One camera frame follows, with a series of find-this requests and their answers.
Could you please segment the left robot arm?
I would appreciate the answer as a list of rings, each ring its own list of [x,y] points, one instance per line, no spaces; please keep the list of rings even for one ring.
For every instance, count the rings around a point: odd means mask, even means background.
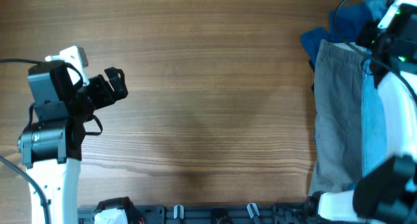
[[[97,121],[94,112],[128,96],[124,72],[107,68],[105,75],[85,79],[64,61],[32,66],[27,80],[34,98],[29,121],[18,139],[21,163],[31,178],[33,223],[77,223],[81,145],[84,124]]]

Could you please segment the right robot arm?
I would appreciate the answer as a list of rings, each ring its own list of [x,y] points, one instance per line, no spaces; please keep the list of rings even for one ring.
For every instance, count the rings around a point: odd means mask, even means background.
[[[416,0],[338,8],[315,59],[314,215],[416,222]]]

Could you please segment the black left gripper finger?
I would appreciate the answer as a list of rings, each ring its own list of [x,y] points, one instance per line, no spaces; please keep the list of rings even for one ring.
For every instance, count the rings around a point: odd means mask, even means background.
[[[104,70],[112,87],[125,87],[125,76],[121,69],[111,67]]]
[[[124,78],[112,78],[110,79],[110,84],[113,87],[113,95],[115,100],[121,100],[128,96],[128,90]]]

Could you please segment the light blue denim jeans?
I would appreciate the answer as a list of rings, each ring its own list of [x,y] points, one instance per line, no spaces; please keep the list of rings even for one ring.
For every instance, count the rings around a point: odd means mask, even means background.
[[[386,156],[386,129],[382,101],[374,87],[370,61],[362,63],[362,176],[378,167]]]

